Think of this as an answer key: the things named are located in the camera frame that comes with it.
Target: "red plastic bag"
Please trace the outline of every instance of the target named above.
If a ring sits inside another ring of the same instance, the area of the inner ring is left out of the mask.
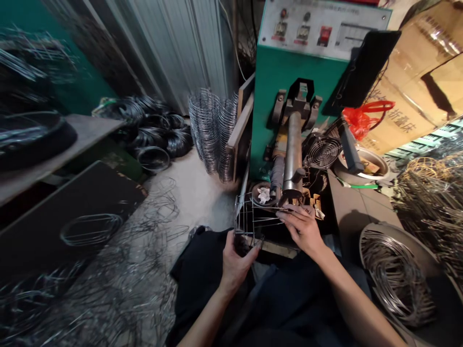
[[[395,106],[394,101],[375,101],[359,108],[346,107],[342,111],[344,119],[349,124],[349,129],[357,141],[362,141],[370,130],[376,128],[389,111]],[[382,112],[381,118],[370,118],[367,113]]]

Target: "button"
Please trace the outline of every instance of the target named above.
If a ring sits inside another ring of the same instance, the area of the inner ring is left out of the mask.
[[[309,26],[300,26],[298,29],[297,39],[306,41],[309,38],[309,31]]]
[[[327,47],[329,42],[329,37],[331,35],[332,27],[322,26],[320,29],[320,37],[318,38],[317,46]]]
[[[275,27],[275,35],[284,36],[286,34],[287,23],[279,22]]]

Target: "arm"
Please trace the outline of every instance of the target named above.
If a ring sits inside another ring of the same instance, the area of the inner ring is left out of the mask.
[[[234,237],[234,231],[229,231],[227,243],[223,250],[223,271],[220,285],[198,319],[178,344],[179,347],[209,347],[212,345],[225,309],[245,280],[252,263],[256,260],[260,247],[255,246],[242,258],[235,252]]]
[[[291,238],[321,268],[333,288],[342,317],[362,346],[397,347],[407,344],[370,301],[349,273],[325,246],[310,206],[286,205],[288,213],[277,212]]]

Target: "control panel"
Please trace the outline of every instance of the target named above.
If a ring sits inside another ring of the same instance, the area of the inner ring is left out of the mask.
[[[259,46],[350,60],[371,30],[386,30],[391,10],[327,0],[267,0]]]

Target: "fan guard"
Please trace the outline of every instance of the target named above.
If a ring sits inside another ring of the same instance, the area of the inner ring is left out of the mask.
[[[309,136],[311,142],[309,152],[304,159],[306,166],[316,169],[328,169],[341,152],[341,144],[338,139],[312,133]]]

